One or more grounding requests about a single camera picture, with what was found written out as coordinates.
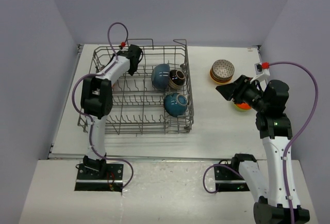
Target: blue bowl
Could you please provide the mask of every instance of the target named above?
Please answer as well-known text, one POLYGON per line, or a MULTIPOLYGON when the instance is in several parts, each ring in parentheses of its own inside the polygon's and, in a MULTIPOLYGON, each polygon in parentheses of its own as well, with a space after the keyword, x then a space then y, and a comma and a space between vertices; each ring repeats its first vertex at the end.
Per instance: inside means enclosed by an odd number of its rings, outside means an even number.
POLYGON ((183 115, 187 110, 188 101, 185 96, 174 92, 164 98, 164 108, 172 117, 183 115))
POLYGON ((165 91, 170 81, 170 66, 168 64, 159 64, 153 69, 151 82, 153 86, 160 91, 165 91))

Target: metal wire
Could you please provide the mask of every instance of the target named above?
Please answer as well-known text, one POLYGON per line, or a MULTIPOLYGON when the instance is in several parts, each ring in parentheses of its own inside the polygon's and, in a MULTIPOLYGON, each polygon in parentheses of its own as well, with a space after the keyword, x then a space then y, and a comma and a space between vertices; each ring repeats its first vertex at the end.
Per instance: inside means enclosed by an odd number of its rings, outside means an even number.
MULTIPOLYGON (((156 46, 152 39, 129 39, 149 41, 152 45, 140 45, 144 57, 137 72, 121 76, 112 89, 113 108, 106 122, 106 134, 189 133, 193 125, 193 100, 186 40, 174 40, 174 45, 156 46), (158 91, 151 83, 155 66, 168 63, 171 69, 180 69, 186 82, 179 92, 187 98, 187 111, 177 118, 171 117, 163 107, 164 97, 173 92, 158 91)), ((100 71, 112 54, 108 46, 95 49, 90 72, 100 71)), ((78 126, 87 132, 84 117, 78 117, 78 126)))

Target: black mounting plate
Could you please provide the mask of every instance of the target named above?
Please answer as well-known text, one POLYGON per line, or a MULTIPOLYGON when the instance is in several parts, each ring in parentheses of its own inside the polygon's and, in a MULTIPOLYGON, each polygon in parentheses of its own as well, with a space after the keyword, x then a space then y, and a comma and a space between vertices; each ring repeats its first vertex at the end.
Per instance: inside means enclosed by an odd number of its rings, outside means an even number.
POLYGON ((122 192, 123 164, 106 164, 106 173, 89 169, 83 164, 76 166, 78 169, 75 191, 115 191, 122 192))
POLYGON ((219 166, 214 167, 214 173, 217 192, 250 191, 246 182, 230 170, 219 166))

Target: red connector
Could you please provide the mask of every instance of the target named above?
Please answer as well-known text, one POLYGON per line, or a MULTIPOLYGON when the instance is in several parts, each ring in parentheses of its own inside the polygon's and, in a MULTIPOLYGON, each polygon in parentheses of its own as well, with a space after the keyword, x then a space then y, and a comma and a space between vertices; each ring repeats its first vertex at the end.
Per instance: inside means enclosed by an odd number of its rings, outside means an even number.
POLYGON ((268 62, 264 62, 261 64, 262 69, 269 69, 269 63, 268 62))

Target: orange bowl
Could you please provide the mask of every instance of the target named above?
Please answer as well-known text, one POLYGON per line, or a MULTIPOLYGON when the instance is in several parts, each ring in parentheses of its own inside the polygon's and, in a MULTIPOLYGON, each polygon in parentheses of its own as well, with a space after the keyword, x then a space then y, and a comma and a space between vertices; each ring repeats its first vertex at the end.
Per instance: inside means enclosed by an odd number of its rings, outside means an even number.
POLYGON ((242 104, 235 104, 238 110, 240 111, 247 111, 251 109, 251 107, 248 104, 242 103, 242 104))

